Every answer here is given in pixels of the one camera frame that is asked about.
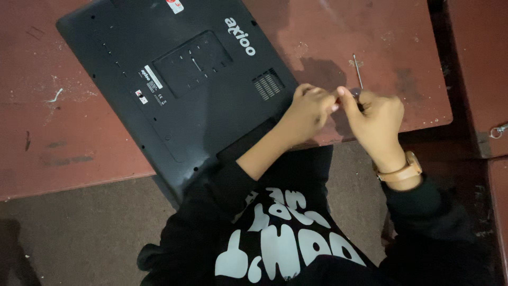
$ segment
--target floor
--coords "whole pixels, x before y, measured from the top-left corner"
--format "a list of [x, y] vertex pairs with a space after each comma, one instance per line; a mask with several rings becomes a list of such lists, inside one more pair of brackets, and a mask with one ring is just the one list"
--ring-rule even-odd
[[[335, 146], [327, 186], [339, 227], [379, 264], [385, 197], [357, 142]], [[0, 286], [139, 285], [138, 251], [173, 213], [151, 178], [1, 203]]]

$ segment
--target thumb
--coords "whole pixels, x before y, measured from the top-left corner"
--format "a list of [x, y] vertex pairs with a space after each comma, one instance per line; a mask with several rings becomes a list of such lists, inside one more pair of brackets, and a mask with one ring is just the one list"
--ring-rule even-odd
[[351, 92], [345, 87], [338, 87], [337, 93], [339, 94], [340, 102], [346, 112], [347, 118], [351, 121], [360, 118], [363, 114], [358, 109], [356, 100], [353, 98]]

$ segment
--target laptop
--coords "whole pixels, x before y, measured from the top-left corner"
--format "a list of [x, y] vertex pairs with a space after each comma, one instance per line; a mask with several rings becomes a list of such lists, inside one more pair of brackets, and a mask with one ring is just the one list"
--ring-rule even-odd
[[176, 208], [275, 125], [297, 86], [240, 0], [97, 0], [56, 27]]

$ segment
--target person's right hand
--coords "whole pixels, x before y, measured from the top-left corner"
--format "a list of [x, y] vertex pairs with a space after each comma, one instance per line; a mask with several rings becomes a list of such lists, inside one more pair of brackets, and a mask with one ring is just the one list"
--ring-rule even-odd
[[362, 91], [358, 103], [345, 87], [338, 87], [341, 105], [358, 142], [370, 155], [381, 173], [392, 173], [406, 165], [406, 157], [399, 144], [398, 133], [404, 105], [398, 97], [378, 97]]

